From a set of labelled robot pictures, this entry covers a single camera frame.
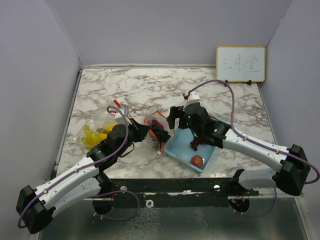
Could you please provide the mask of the clear orange zip bag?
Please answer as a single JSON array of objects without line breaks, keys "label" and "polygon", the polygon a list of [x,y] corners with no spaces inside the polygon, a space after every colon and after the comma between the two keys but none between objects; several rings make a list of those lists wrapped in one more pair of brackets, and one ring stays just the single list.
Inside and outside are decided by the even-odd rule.
[{"label": "clear orange zip bag", "polygon": [[155,108],[151,108],[147,112],[143,122],[150,127],[148,134],[159,156],[173,141],[175,130],[170,129],[167,117]]},{"label": "clear orange zip bag", "polygon": [[81,143],[80,140],[80,137],[84,136],[84,125],[89,125],[93,130],[96,130],[97,128],[104,128],[109,125],[117,124],[117,122],[114,121],[114,116],[111,115],[111,110],[114,110],[114,108],[111,108],[109,111],[103,109],[100,113],[97,113],[93,115],[90,119],[86,120],[84,124],[80,127],[78,133],[73,138],[73,141],[80,149],[87,150],[85,145]]}]

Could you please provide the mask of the yellow banana bunch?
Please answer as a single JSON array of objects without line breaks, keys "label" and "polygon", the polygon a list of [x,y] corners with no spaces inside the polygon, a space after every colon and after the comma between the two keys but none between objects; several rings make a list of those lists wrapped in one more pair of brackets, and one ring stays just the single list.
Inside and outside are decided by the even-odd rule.
[{"label": "yellow banana bunch", "polygon": [[107,139],[108,134],[114,128],[115,124],[108,125],[105,127],[92,129],[89,125],[84,125],[82,128],[83,136],[80,137],[80,141],[84,144],[85,148],[89,151],[93,147],[100,144],[102,141]]}]

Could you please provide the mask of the dark grape bunch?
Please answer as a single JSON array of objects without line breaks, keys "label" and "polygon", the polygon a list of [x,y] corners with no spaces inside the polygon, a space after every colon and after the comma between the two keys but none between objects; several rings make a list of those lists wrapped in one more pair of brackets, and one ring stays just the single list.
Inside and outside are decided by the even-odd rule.
[{"label": "dark grape bunch", "polygon": [[159,143],[166,143],[170,139],[170,134],[161,124],[151,124],[151,130]]}]

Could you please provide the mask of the red brown round fruit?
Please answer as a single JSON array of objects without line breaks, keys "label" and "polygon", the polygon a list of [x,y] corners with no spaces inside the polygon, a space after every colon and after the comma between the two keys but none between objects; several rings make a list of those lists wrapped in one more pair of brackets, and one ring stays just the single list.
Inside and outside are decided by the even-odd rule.
[{"label": "red brown round fruit", "polygon": [[191,158],[190,163],[197,168],[201,168],[204,164],[204,160],[200,155],[194,155]]}]

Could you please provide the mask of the purple sweet potato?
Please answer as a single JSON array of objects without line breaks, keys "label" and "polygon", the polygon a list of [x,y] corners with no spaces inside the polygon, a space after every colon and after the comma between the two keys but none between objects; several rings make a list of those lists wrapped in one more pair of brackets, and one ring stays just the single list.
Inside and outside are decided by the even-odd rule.
[{"label": "purple sweet potato", "polygon": [[157,121],[157,120],[155,120],[155,119],[153,119],[152,121],[151,121],[151,123],[152,124],[156,124],[156,125],[159,125],[160,123]]}]

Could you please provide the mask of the red grape bunch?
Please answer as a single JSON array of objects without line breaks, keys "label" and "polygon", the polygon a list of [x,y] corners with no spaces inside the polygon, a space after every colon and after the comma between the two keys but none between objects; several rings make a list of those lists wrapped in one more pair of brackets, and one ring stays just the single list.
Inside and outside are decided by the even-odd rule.
[{"label": "red grape bunch", "polygon": [[198,147],[200,145],[204,145],[205,144],[205,141],[201,138],[201,137],[198,137],[198,136],[195,136],[193,138],[193,140],[190,142],[190,147],[194,150],[194,151],[197,151],[198,150]]}]

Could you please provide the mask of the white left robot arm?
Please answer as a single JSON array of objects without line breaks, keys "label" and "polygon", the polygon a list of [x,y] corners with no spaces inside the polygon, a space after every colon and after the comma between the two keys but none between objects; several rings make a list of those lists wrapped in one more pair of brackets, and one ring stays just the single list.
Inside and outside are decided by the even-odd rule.
[{"label": "white left robot arm", "polygon": [[69,170],[35,188],[22,188],[15,208],[19,214],[18,228],[36,234],[70,205],[95,195],[106,197],[111,186],[104,170],[114,165],[131,145],[142,142],[149,130],[149,126],[133,118],[128,124],[117,124],[105,140]]}]

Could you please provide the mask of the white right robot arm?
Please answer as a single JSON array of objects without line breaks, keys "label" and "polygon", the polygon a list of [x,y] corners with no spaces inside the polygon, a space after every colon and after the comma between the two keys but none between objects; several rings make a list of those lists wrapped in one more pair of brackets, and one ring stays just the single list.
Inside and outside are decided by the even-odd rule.
[{"label": "white right robot arm", "polygon": [[198,102],[172,106],[167,117],[170,129],[175,127],[176,119],[178,128],[189,129],[196,143],[235,151],[267,166],[259,170],[237,170],[229,184],[234,195],[240,196],[254,188],[278,188],[291,196],[302,193],[311,167],[301,146],[285,147],[252,138],[212,118]]}]

